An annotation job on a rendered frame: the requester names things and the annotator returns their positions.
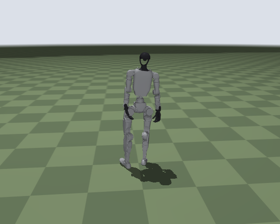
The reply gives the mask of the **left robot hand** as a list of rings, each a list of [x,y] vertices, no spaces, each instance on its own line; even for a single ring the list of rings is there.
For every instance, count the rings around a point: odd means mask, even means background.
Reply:
[[[129,117],[129,119],[134,119],[133,117],[129,116],[129,113],[128,113],[128,107],[127,107],[127,104],[124,104],[124,110],[126,111],[126,114],[127,116]]]

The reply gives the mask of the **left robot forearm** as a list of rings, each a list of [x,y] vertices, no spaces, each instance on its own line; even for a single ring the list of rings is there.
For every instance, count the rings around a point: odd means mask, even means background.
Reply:
[[[125,91],[124,91],[124,104],[127,104],[127,107],[128,107],[128,103],[129,103],[129,96],[130,96],[130,94],[126,93],[126,87],[125,87]],[[124,107],[124,104],[123,104],[123,107]]]

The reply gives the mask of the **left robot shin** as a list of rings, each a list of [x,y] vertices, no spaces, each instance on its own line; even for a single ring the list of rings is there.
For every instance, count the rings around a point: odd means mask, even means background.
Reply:
[[[132,142],[129,141],[129,135],[125,134],[123,140],[124,152],[125,152],[125,163],[129,162],[129,156],[132,148]]]

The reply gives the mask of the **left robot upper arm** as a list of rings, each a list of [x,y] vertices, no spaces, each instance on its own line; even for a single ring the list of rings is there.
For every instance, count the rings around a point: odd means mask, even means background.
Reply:
[[[132,83],[132,76],[134,75],[135,70],[128,70],[126,73],[126,92],[131,92],[131,83]]]

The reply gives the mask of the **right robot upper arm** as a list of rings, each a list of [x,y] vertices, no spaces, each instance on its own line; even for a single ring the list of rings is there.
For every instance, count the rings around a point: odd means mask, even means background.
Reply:
[[[153,94],[154,95],[158,95],[160,92],[159,92],[159,86],[160,86],[160,83],[159,83],[159,74],[156,73],[156,72],[153,72],[153,82],[154,82],[154,89],[153,89]]]

